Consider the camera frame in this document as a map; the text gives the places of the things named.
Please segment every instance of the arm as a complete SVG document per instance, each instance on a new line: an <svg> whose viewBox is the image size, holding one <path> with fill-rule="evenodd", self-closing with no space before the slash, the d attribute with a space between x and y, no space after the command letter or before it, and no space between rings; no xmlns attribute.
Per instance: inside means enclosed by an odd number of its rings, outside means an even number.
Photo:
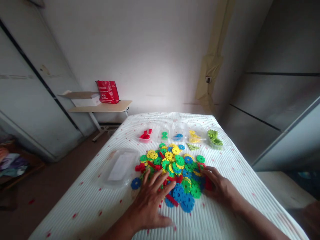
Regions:
<svg viewBox="0 0 320 240"><path fill-rule="evenodd" d="M214 167L202 171L214 184L213 191L204 193L233 212L239 214L263 239L289 239L279 228L252 206L227 179Z"/></svg>
<svg viewBox="0 0 320 240"><path fill-rule="evenodd" d="M129 240L142 229L164 228L172 225L172 220L160 215L158 209L161 200L174 188L176 182L172 181L158 192L163 181L169 176L169 173L160 176L161 173L162 170L158 171L149 181L150 169L147 170L141 190L132 205L100 240Z"/></svg>

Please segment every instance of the wall outlet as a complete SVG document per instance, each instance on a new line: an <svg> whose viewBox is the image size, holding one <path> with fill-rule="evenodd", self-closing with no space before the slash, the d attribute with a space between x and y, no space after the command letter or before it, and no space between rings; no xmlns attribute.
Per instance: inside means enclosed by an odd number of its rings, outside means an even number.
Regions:
<svg viewBox="0 0 320 240"><path fill-rule="evenodd" d="M211 83L212 77L206 77L206 83Z"/></svg>

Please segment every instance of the box flap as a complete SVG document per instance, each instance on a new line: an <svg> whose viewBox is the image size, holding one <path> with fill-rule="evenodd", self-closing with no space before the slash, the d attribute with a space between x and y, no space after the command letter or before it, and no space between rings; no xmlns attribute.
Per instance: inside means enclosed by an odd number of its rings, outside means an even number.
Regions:
<svg viewBox="0 0 320 240"><path fill-rule="evenodd" d="M61 97L64 98L69 98L69 99L89 99L89 98L95 98L98 96L98 92L71 92L71 91L66 91L64 92Z"/></svg>

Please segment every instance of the white cardboard box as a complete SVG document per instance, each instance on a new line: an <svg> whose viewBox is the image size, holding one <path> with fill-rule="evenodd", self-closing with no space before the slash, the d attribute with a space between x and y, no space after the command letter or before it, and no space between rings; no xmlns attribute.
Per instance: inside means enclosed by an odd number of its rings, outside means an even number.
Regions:
<svg viewBox="0 0 320 240"><path fill-rule="evenodd" d="M70 99L76 107L92 107L101 103L98 92L71 92L67 90L58 96Z"/></svg>

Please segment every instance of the finger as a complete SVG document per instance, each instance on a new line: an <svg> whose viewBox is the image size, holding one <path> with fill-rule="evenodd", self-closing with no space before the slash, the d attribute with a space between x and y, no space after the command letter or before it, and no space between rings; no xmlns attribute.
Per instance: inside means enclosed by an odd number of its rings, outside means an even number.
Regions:
<svg viewBox="0 0 320 240"><path fill-rule="evenodd" d="M144 174L142 186L146 185L149 174L150 174L150 168L148 168L147 172Z"/></svg>
<svg viewBox="0 0 320 240"><path fill-rule="evenodd" d="M206 166L204 169L211 171L217 177L222 177L222 175L215 167Z"/></svg>
<svg viewBox="0 0 320 240"><path fill-rule="evenodd" d="M166 195L174 188L175 185L176 181L172 181L167 186L165 186L159 194L160 200L164 199Z"/></svg>
<svg viewBox="0 0 320 240"><path fill-rule="evenodd" d="M163 228L173 226L171 218L159 215L157 221L155 222L155 228Z"/></svg>
<svg viewBox="0 0 320 240"><path fill-rule="evenodd" d="M204 195L206 195L209 198L215 199L216 198L216 194L213 191L209 191L204 189L203 190Z"/></svg>
<svg viewBox="0 0 320 240"><path fill-rule="evenodd" d="M152 186L154 184L154 182L156 181L156 179L160 176L160 174L162 173L162 170L156 172L155 174L153 174L149 186Z"/></svg>
<svg viewBox="0 0 320 240"><path fill-rule="evenodd" d="M214 185L218 184L218 179L212 172L203 170L202 173L205 174L213 182Z"/></svg>
<svg viewBox="0 0 320 240"><path fill-rule="evenodd" d="M161 187L161 185L163 184L164 180L166 180L166 178L169 176L169 173L166 172L164 175L162 175L161 177L159 177L159 179L155 182L155 184L153 185L153 187L157 190L159 187Z"/></svg>

